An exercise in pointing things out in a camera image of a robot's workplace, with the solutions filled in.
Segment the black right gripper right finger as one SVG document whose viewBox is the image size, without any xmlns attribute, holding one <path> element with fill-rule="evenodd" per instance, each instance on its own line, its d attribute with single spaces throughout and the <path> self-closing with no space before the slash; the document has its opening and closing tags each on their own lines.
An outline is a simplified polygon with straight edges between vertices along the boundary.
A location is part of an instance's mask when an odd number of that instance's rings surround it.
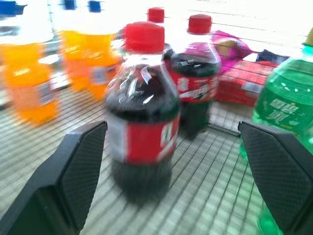
<svg viewBox="0 0 313 235">
<path fill-rule="evenodd" d="M 285 235 L 313 233 L 313 156 L 294 134 L 248 121 L 238 124 L 255 184 Z"/>
</svg>

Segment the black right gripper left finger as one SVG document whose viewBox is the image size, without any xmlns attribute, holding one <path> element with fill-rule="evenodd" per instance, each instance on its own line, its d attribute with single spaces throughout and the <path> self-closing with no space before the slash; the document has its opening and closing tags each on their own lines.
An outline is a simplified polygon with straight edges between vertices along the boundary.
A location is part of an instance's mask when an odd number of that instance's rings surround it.
<svg viewBox="0 0 313 235">
<path fill-rule="evenodd" d="M 78 235 L 98 184 L 106 121 L 67 133 L 0 221 L 2 235 Z"/>
</svg>

